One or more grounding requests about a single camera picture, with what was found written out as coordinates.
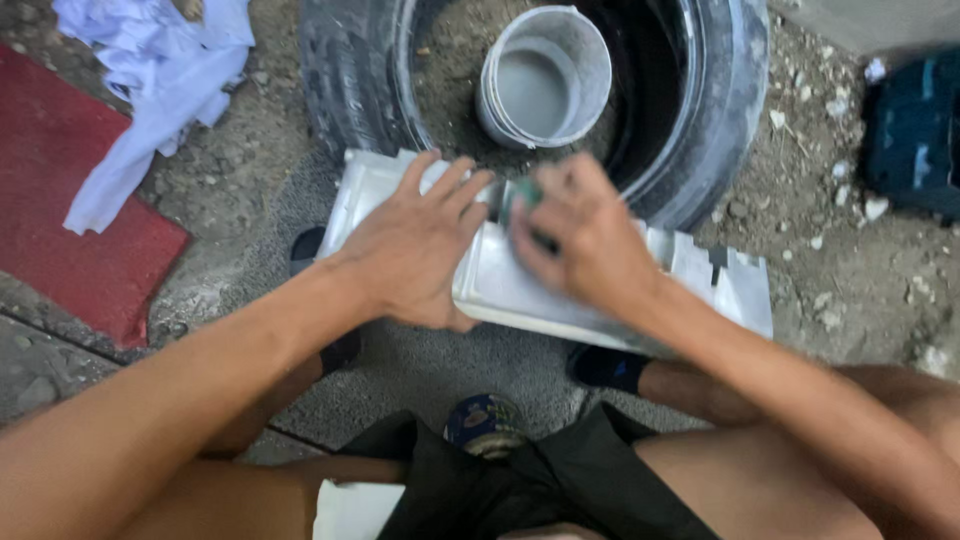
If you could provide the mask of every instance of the dirt ground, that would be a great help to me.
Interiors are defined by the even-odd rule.
[[[448,157],[466,152],[484,163],[503,152],[475,125],[472,86],[499,29],[532,5],[462,2],[438,18],[426,43],[431,53],[420,56],[418,99]],[[297,2],[254,0],[250,13],[257,39],[247,64],[250,79],[215,128],[195,129],[170,159],[157,156],[138,190],[194,238],[154,303],[152,349],[217,315],[237,256],[263,222],[276,187],[311,148],[298,69]],[[960,380],[960,318],[953,317],[960,229],[941,228],[912,211],[890,209],[875,221],[863,216],[867,195],[856,179],[863,62],[771,18],[770,89],[756,141],[734,189],[698,232],[700,244],[728,244],[767,258],[778,341],[831,363],[915,362]],[[90,51],[60,36],[55,25],[49,2],[0,3],[0,39],[127,112],[100,84],[101,67]],[[462,72],[436,61],[436,51],[444,49],[462,55]],[[574,146],[603,153],[612,114],[615,107]],[[460,133],[468,133],[469,142],[454,136]],[[571,150],[517,154],[512,167],[523,173],[537,160]],[[121,361],[149,353],[114,351],[103,336],[5,275],[0,309]]]

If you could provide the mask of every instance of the white cloth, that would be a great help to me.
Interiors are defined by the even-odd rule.
[[[102,233],[143,180],[154,150],[172,156],[199,121],[229,105],[254,45],[249,0],[204,0],[189,22],[170,0],[54,0],[58,29],[90,46],[108,68],[104,84],[133,105],[133,123],[84,181],[63,226]]]
[[[338,485],[324,480],[317,497],[313,540],[376,540],[406,489],[391,483]]]

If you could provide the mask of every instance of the thigh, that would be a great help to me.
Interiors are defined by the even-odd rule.
[[[870,381],[861,375],[884,374],[858,373],[854,379],[864,383]],[[901,379],[905,384],[876,380],[871,386],[887,384],[880,399],[960,463],[957,386]],[[664,435],[640,441],[635,449],[705,523],[728,539],[878,539],[867,513],[881,521],[889,518],[886,505],[851,489],[854,503],[799,445],[769,425]]]
[[[773,428],[663,435],[635,450],[727,540],[881,538],[856,504]]]
[[[318,457],[281,467],[197,460],[117,538],[309,539],[324,479],[400,483],[404,473],[400,463],[361,457]]]

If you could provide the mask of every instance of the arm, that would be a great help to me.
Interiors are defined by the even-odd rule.
[[[438,157],[417,157],[335,256],[0,438],[4,537],[110,536],[230,420],[365,321],[468,330],[450,283],[487,215],[472,200],[492,175],[461,186],[472,162],[457,160],[420,196]]]
[[[756,405],[830,469],[926,537],[960,537],[960,467],[862,389],[716,313],[653,262],[593,159],[539,172],[545,200],[513,211],[518,256],[553,287],[656,337]],[[554,237],[559,258],[531,238]]]

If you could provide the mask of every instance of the green sponge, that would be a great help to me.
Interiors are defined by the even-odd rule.
[[[514,181],[514,187],[510,190],[506,205],[502,210],[503,224],[507,227],[510,227],[510,213],[514,208],[515,197],[523,199],[523,202],[526,203],[526,212],[529,214],[543,201],[543,190],[530,177],[523,177]]]

